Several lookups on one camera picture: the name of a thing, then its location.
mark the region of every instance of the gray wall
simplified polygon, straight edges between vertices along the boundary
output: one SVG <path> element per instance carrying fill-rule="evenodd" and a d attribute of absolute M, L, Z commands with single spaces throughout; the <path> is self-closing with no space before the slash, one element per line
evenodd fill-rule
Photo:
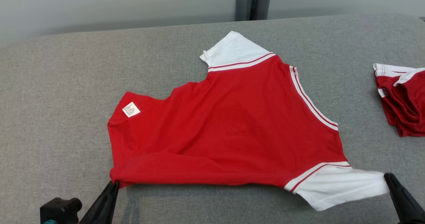
<path fill-rule="evenodd" d="M 0 47 L 40 35 L 234 20 L 235 0 L 0 0 Z"/>
<path fill-rule="evenodd" d="M 227 22 L 235 0 L 0 0 L 0 47 L 40 35 Z M 425 0 L 271 0 L 269 19 L 397 12 L 425 17 Z"/>
<path fill-rule="evenodd" d="M 401 13 L 425 17 L 425 0 L 270 0 L 268 19 L 352 13 Z"/>

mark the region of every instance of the t-shirt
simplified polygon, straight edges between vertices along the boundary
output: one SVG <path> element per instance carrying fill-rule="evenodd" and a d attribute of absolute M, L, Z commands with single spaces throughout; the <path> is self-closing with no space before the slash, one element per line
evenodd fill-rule
<path fill-rule="evenodd" d="M 425 136 L 425 68 L 373 67 L 388 123 L 401 137 Z"/>
<path fill-rule="evenodd" d="M 295 67 L 237 32 L 200 58 L 201 82 L 165 100 L 127 92 L 108 122 L 120 187 L 136 183 L 274 185 L 316 210 L 387 192 L 353 169 L 338 125 L 314 106 Z"/>

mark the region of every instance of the padded table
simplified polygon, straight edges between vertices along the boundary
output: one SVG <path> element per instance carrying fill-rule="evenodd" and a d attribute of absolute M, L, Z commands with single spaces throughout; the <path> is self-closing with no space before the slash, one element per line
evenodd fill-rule
<path fill-rule="evenodd" d="M 298 68 L 315 106 L 339 124 L 357 169 L 392 172 L 425 207 L 425 138 L 400 138 L 372 65 L 425 67 L 425 23 L 399 14 L 344 15 L 82 32 L 0 50 L 0 217 L 39 223 L 54 197 L 81 218 L 113 166 L 107 122 L 126 91 L 163 99 L 206 77 L 199 56 L 236 31 Z M 397 223 L 389 194 L 322 212 L 272 186 L 132 185 L 114 223 Z"/>

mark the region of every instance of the black clamp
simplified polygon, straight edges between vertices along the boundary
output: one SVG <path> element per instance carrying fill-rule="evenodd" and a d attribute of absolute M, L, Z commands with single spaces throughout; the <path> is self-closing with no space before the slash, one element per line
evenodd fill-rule
<path fill-rule="evenodd" d="M 399 224 L 423 224 L 425 212 L 417 201 L 410 195 L 394 174 L 384 174 L 385 181 L 390 189 L 391 199 L 400 219 Z"/>
<path fill-rule="evenodd" d="M 91 205 L 80 224 L 111 224 L 117 202 L 119 184 L 112 181 L 106 185 L 99 197 Z M 78 198 L 63 200 L 54 198 L 40 207 L 41 224 L 77 224 L 77 212 L 82 204 Z"/>

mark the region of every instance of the care label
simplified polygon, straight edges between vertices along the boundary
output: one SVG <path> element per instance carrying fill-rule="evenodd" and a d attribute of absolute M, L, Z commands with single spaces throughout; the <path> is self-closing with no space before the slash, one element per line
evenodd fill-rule
<path fill-rule="evenodd" d="M 132 116 L 140 113 L 140 110 L 137 109 L 137 107 L 134 105 L 133 102 L 131 102 L 127 106 L 125 106 L 123 111 L 127 115 L 127 117 L 132 117 Z"/>

